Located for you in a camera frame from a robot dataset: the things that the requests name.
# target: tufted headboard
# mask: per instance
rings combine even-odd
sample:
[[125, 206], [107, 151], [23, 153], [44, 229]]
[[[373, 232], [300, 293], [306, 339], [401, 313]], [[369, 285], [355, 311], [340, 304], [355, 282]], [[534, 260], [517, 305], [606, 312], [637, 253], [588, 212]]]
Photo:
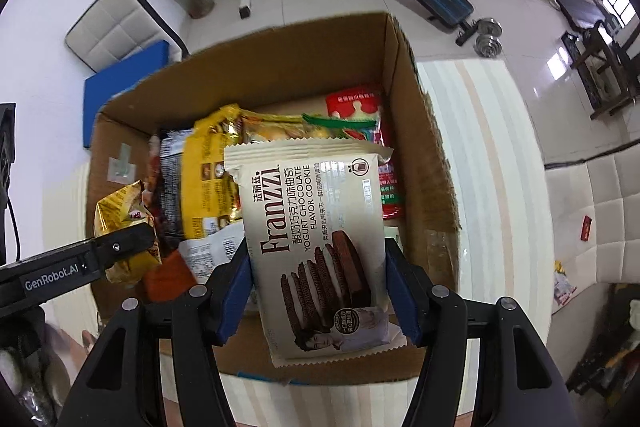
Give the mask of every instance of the tufted headboard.
[[95, 72], [160, 40], [169, 43], [172, 62], [188, 57], [182, 39], [147, 0], [95, 0], [65, 37], [66, 45]]
[[[577, 164], [546, 166], [556, 260], [577, 287], [640, 283], [640, 143]], [[592, 219], [580, 240], [584, 216]]]

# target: silver screw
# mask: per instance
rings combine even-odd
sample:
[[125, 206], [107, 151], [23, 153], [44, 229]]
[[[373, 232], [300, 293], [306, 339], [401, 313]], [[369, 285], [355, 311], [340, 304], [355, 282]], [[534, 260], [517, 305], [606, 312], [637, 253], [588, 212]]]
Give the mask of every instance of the silver screw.
[[518, 303], [511, 297], [503, 297], [502, 299], [500, 299], [500, 306], [502, 306], [505, 310], [511, 311], [518, 307]]
[[444, 299], [445, 297], [449, 296], [449, 288], [443, 286], [442, 284], [436, 284], [433, 288], [431, 288], [431, 293], [433, 293], [434, 297]]
[[138, 299], [136, 299], [135, 297], [129, 297], [128, 299], [125, 299], [125, 301], [122, 303], [122, 309], [130, 312], [131, 310], [135, 310], [138, 307]]
[[189, 295], [191, 297], [202, 297], [207, 292], [207, 287], [204, 284], [196, 284], [189, 288]]

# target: cardboard box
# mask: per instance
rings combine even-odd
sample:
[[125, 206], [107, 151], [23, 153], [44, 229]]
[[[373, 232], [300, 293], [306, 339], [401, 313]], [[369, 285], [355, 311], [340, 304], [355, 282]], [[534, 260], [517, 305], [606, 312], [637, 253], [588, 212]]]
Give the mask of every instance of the cardboard box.
[[[428, 95], [422, 92], [414, 57], [398, 22], [387, 13], [367, 13], [266, 29], [212, 48], [158, 71], [105, 105], [92, 141], [86, 232], [93, 235], [95, 204], [121, 185], [109, 182], [109, 158], [131, 147], [136, 177], [146, 169], [148, 138], [159, 128], [185, 128], [227, 103], [258, 110], [307, 107], [328, 93], [378, 84], [395, 129], [397, 166], [404, 187], [404, 253], [431, 280], [455, 288], [451, 263], [429, 256], [427, 230], [455, 232], [458, 216], [440, 133]], [[100, 281], [92, 285], [98, 310], [108, 320], [122, 300], [139, 293]], [[224, 373], [239, 371], [309, 383], [399, 380], [420, 373], [415, 347], [309, 367], [274, 368], [257, 317], [246, 317], [236, 336], [216, 348]]]

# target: window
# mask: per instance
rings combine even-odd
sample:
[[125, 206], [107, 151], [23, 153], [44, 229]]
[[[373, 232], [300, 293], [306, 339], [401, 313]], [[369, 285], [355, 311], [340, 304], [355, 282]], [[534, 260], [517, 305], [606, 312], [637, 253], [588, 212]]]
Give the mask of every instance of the window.
[[604, 7], [609, 11], [609, 13], [613, 13], [616, 15], [624, 28], [628, 22], [633, 18], [636, 14], [634, 7], [631, 6], [629, 0], [601, 0], [604, 4]]

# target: red snack wrapper on sofa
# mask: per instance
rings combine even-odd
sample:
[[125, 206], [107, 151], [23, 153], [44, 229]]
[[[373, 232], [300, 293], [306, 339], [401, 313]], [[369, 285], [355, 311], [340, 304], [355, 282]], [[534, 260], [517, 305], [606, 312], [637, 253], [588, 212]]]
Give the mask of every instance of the red snack wrapper on sofa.
[[[388, 122], [383, 114], [380, 92], [370, 86], [353, 87], [334, 92], [326, 97], [326, 108], [329, 116], [343, 120], [374, 120], [377, 123], [372, 135], [366, 136], [373, 143], [393, 147]], [[364, 139], [361, 134], [354, 136]], [[401, 216], [401, 195], [398, 177], [394, 168], [394, 159], [378, 167], [380, 190], [382, 191], [382, 214], [384, 219]]]

